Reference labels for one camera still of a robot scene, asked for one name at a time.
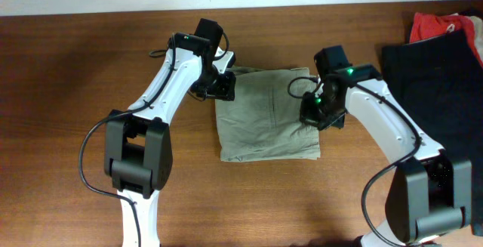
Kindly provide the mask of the khaki green shorts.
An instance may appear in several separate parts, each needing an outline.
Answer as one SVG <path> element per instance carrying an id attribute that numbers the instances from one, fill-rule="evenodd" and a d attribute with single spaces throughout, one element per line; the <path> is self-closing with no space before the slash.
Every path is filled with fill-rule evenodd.
<path id="1" fill-rule="evenodd" d="M 301 100 L 315 88 L 309 69 L 234 66 L 235 100 L 215 101 L 223 162 L 313 159 L 321 156 L 318 130 L 300 121 Z"/>

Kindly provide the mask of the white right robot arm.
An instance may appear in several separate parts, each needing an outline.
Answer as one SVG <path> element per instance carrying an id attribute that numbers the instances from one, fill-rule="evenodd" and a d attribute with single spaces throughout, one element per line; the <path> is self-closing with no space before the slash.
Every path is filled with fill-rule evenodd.
<path id="1" fill-rule="evenodd" d="M 314 91 L 301 95 L 300 121 L 319 131 L 342 128 L 347 114 L 368 131 L 388 165 L 365 185 L 361 209 L 370 232 L 356 246 L 432 246 L 434 239 L 469 226 L 471 162 L 450 156 L 392 96 L 372 65 L 318 66 Z M 377 180 L 393 171 L 384 206 L 385 220 L 375 226 L 367 196 Z"/>

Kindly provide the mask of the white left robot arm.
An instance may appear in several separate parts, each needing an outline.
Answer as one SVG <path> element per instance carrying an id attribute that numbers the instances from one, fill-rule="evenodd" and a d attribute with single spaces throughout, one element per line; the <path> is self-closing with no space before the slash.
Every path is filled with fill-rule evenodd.
<path id="1" fill-rule="evenodd" d="M 235 62 L 221 29 L 175 33 L 148 88 L 106 121 L 104 171 L 122 205 L 124 246 L 158 246 L 158 198 L 173 165 L 170 124 L 188 93 L 199 100 L 235 99 Z"/>

